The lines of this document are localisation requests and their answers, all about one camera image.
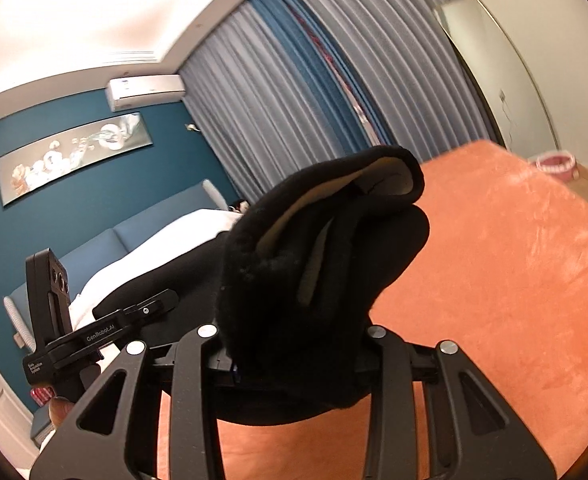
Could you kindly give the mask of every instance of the gray curtain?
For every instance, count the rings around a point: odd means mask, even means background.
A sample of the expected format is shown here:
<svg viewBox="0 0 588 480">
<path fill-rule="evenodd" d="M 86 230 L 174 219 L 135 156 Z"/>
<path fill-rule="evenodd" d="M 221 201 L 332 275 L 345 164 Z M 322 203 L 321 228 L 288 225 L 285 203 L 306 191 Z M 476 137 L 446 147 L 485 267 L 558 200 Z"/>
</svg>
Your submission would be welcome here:
<svg viewBox="0 0 588 480">
<path fill-rule="evenodd" d="M 433 16 L 447 0 L 303 0 L 419 160 L 491 139 L 478 94 Z"/>
<path fill-rule="evenodd" d="M 345 154 L 299 70 L 248 3 L 210 34 L 180 74 L 187 109 L 252 202 L 289 174 Z"/>
</svg>

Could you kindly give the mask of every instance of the air conditioner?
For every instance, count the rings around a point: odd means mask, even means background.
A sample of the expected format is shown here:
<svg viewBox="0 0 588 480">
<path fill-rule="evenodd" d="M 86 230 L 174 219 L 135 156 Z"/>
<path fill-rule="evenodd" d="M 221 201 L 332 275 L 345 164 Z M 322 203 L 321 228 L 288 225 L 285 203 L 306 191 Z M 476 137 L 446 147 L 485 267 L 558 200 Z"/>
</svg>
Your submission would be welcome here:
<svg viewBox="0 0 588 480">
<path fill-rule="evenodd" d="M 141 106 L 174 103 L 185 95 L 179 75 L 144 75 L 112 79 L 105 88 L 113 112 Z"/>
</svg>

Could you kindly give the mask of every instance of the black cloth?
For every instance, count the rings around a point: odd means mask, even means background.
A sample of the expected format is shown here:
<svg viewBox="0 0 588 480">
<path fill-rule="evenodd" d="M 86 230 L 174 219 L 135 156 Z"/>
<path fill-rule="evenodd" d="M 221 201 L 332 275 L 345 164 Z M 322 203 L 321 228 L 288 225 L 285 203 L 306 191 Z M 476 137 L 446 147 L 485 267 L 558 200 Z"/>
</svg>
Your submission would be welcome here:
<svg viewBox="0 0 588 480">
<path fill-rule="evenodd" d="M 328 408 L 362 398 L 370 307 L 428 237 L 413 205 L 423 187 L 410 152 L 381 146 L 299 171 L 251 206 L 226 240 L 216 301 L 241 378 Z"/>
</svg>

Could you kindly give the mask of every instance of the metal screw head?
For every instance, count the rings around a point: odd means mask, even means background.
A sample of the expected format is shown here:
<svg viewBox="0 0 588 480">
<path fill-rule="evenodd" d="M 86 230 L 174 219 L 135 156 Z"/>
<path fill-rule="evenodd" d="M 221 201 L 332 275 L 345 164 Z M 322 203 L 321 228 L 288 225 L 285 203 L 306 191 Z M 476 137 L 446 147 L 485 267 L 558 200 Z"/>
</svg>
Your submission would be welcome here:
<svg viewBox="0 0 588 480">
<path fill-rule="evenodd" d="M 441 352 L 447 355 L 453 355 L 458 352 L 458 345 L 453 341 L 443 341 L 439 345 Z"/>
<path fill-rule="evenodd" d="M 209 324 L 208 325 L 201 325 L 201 326 L 199 326 L 199 329 L 197 330 L 197 334 L 203 338 L 212 337 L 213 335 L 216 334 L 216 332 L 218 332 L 218 328 L 216 328 L 214 325 L 209 325 Z"/>
<path fill-rule="evenodd" d="M 368 335 L 372 339 L 381 339 L 382 337 L 385 337 L 386 333 L 386 330 L 378 325 L 372 325 L 368 328 Z"/>
<path fill-rule="evenodd" d="M 125 349 L 127 353 L 130 355 L 138 355 L 143 350 L 145 350 L 145 343 L 143 343 L 142 341 L 132 341 L 128 343 Z"/>
</svg>

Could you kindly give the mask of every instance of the white ceiling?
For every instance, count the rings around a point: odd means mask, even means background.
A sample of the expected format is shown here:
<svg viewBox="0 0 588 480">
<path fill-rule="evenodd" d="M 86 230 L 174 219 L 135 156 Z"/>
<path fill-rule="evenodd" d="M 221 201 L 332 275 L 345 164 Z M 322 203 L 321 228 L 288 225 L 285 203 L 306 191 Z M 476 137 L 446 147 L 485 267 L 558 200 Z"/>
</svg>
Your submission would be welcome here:
<svg viewBox="0 0 588 480">
<path fill-rule="evenodd" d="M 126 72 L 174 73 L 242 1 L 0 0 L 0 118 Z"/>
</svg>

